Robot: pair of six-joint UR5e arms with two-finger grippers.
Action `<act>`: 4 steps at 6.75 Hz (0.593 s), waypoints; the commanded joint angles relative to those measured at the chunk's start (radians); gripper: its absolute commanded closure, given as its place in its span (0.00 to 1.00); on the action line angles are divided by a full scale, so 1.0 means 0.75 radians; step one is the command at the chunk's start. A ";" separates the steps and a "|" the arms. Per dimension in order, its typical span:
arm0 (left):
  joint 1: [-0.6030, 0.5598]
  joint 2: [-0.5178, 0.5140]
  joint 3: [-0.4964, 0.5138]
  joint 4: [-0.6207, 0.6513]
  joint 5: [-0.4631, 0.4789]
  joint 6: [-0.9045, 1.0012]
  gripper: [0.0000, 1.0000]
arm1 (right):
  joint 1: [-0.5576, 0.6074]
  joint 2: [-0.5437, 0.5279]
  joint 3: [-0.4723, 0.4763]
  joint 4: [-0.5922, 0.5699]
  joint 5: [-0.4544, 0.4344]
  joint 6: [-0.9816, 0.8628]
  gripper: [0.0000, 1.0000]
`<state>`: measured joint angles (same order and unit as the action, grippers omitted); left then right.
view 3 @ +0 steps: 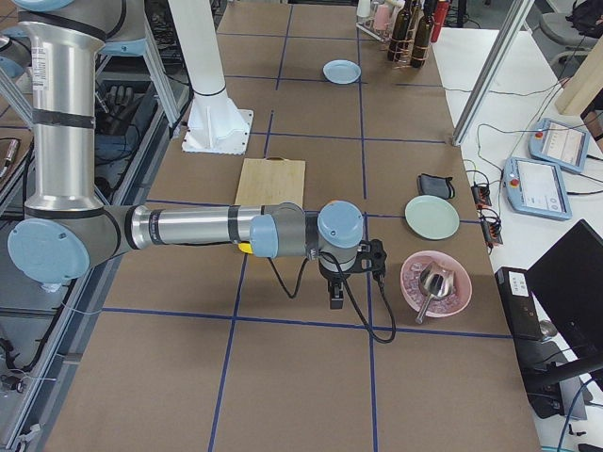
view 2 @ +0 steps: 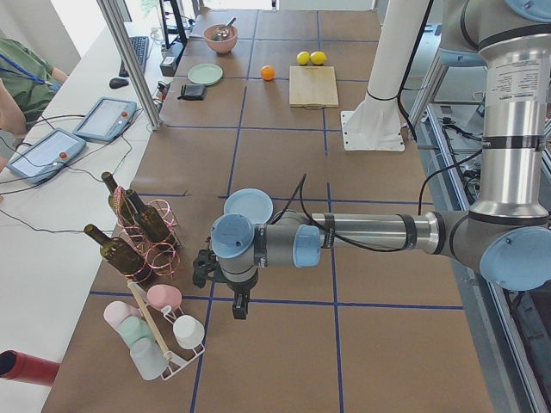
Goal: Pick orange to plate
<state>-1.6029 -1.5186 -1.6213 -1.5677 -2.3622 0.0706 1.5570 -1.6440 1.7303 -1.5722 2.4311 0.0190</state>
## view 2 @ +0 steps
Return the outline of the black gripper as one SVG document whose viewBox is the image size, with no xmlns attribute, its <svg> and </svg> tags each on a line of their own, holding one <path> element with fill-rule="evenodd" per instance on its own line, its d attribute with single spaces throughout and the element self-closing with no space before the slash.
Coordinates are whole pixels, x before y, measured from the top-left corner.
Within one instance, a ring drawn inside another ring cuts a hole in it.
<svg viewBox="0 0 551 413">
<path fill-rule="evenodd" d="M 232 314 L 234 319 L 246 319 L 248 315 L 249 298 L 251 289 L 258 281 L 258 270 L 251 267 L 240 274 L 233 274 L 222 269 L 222 274 L 227 279 L 226 284 L 234 291 L 232 302 Z"/>
</svg>

